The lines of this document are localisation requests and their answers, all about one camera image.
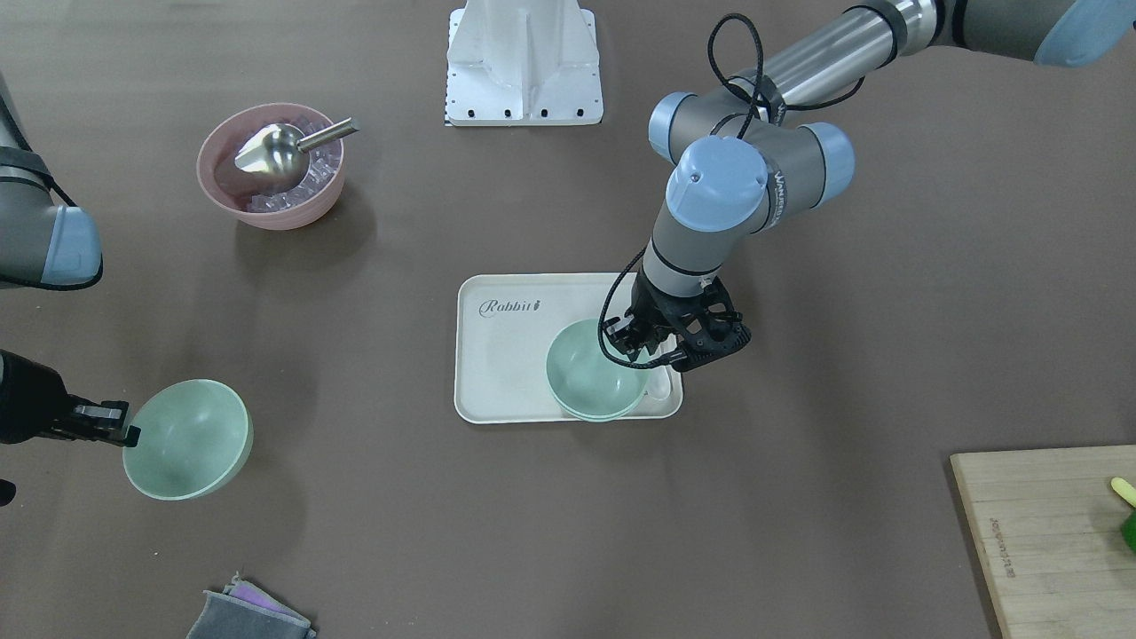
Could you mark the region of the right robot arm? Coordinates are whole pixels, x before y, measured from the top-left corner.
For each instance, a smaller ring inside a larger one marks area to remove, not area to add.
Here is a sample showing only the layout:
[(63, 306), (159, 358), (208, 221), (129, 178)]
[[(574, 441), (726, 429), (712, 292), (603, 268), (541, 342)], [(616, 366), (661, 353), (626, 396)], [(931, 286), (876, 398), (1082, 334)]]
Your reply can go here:
[[(25, 136), (11, 91), (1, 84), (1, 280), (3, 288), (66, 292), (103, 274), (97, 222), (59, 186)], [(58, 372), (3, 351), (1, 439), (85, 440), (136, 446), (126, 401), (94, 403), (66, 389)]]

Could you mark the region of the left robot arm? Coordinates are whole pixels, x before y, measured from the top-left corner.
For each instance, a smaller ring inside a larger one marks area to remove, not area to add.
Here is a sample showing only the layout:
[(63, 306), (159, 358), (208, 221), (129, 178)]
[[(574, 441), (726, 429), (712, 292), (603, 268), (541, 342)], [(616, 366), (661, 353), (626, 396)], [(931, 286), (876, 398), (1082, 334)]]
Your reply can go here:
[(655, 105), (648, 139), (673, 171), (627, 312), (602, 312), (594, 341), (620, 367), (687, 372), (725, 359), (751, 333), (719, 272), (744, 236), (847, 190), (857, 155), (828, 122), (788, 127), (857, 94), (864, 77), (930, 47), (1050, 67), (1083, 67), (1133, 30), (1131, 1), (857, 1), (767, 56), (754, 20), (726, 13), (707, 38), (718, 85)]

